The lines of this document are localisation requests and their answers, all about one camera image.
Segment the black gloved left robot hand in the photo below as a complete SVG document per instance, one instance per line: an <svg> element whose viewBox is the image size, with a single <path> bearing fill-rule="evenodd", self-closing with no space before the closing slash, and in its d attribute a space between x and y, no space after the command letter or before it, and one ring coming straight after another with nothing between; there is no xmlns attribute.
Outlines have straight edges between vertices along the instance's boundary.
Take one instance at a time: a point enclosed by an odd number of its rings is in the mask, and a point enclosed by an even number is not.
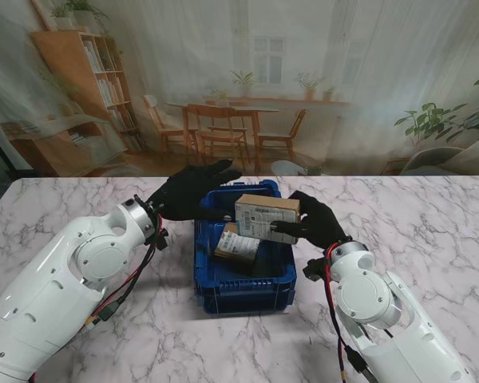
<svg viewBox="0 0 479 383"><path fill-rule="evenodd" d="M221 185L237 180L242 172L232 168L232 160L219 160L205 166L188 165L170 176L146 201L158 209L163 219L231 220L230 211L203 207L200 201Z"/></svg>

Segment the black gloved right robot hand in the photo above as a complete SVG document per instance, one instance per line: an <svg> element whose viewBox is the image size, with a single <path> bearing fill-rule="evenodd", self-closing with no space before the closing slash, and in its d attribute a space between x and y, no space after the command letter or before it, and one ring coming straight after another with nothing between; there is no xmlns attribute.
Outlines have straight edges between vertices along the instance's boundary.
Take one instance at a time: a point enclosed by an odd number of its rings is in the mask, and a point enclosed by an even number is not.
<svg viewBox="0 0 479 383"><path fill-rule="evenodd" d="M294 191L290 199L299 201L300 212L304 217L299 223L273 221L270 223L272 231L297 239L306 239L323 250L334 243L345 243L351 240L351 237L342 229L334 212L326 204L302 191Z"/></svg>

